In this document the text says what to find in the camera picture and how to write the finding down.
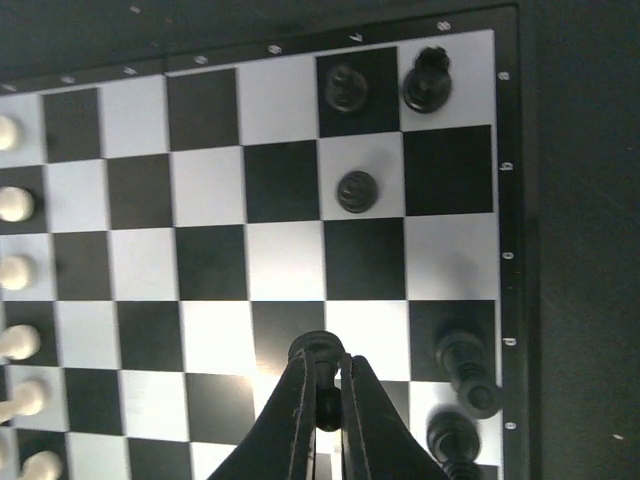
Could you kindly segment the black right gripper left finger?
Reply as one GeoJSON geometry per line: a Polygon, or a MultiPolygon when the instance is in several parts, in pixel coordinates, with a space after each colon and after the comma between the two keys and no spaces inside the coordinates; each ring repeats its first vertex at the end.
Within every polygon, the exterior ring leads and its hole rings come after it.
{"type": "Polygon", "coordinates": [[[284,370],[255,424],[212,479],[298,480],[314,476],[316,373],[301,351],[284,370]]]}

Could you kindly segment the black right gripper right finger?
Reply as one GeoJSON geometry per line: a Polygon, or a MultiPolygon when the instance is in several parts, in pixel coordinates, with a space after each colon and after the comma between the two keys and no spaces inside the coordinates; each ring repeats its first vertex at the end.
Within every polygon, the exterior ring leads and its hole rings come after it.
{"type": "Polygon", "coordinates": [[[443,479],[444,471],[403,423],[366,358],[341,358],[344,479],[443,479]]]}

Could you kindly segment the black chess piece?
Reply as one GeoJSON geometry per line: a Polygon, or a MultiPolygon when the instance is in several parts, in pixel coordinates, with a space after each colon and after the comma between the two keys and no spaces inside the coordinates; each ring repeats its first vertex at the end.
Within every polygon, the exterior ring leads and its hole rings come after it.
{"type": "Polygon", "coordinates": [[[426,429],[431,455],[451,480],[480,480],[483,473],[475,463],[481,442],[476,425],[453,410],[436,413],[426,429]]]}
{"type": "Polygon", "coordinates": [[[447,331],[436,343],[436,362],[470,416],[483,420],[501,410],[501,391],[487,370],[485,344],[479,335],[464,329],[447,331]]]}
{"type": "Polygon", "coordinates": [[[358,112],[364,107],[368,94],[366,78],[349,65],[335,65],[327,73],[325,100],[334,110],[342,114],[358,112]]]}
{"type": "Polygon", "coordinates": [[[405,104],[414,112],[429,114],[440,109],[452,92],[451,60],[442,47],[424,48],[403,81],[405,104]]]}
{"type": "Polygon", "coordinates": [[[368,211],[378,199],[378,185],[369,173],[354,170],[345,174],[336,187],[336,199],[341,208],[349,213],[368,211]]]}

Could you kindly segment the black pawn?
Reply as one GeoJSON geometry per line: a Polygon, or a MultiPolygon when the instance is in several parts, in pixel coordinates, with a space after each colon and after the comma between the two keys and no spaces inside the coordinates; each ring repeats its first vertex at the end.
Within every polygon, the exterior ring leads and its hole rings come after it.
{"type": "Polygon", "coordinates": [[[324,432],[341,428],[341,390],[335,385],[339,363],[345,353],[340,339],[326,330],[297,337],[289,347],[288,359],[299,351],[311,354],[316,369],[316,426],[324,432]]]}

